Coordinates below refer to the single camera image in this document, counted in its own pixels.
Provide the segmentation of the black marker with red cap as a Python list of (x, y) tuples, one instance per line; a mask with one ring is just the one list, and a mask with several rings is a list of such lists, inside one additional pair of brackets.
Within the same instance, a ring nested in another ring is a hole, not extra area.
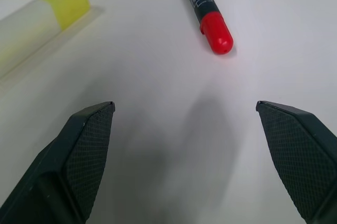
[(200, 32), (206, 37), (211, 50), (218, 55), (229, 53), (234, 39), (214, 0), (190, 0), (200, 25)]

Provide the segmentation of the white highlighter with yellow cap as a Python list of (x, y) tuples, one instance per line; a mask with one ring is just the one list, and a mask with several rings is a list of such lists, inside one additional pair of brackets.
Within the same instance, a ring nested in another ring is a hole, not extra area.
[(89, 0), (33, 0), (0, 20), (0, 78), (89, 10)]

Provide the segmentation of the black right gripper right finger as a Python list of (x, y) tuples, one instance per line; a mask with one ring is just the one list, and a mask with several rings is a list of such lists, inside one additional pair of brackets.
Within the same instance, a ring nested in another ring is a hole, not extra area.
[(337, 224), (337, 136), (314, 114), (258, 101), (273, 164), (306, 224)]

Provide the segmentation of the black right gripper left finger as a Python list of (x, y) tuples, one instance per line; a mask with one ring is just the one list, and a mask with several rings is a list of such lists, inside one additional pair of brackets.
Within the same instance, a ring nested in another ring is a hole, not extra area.
[(105, 169), (115, 104), (74, 113), (0, 207), (0, 224), (86, 224)]

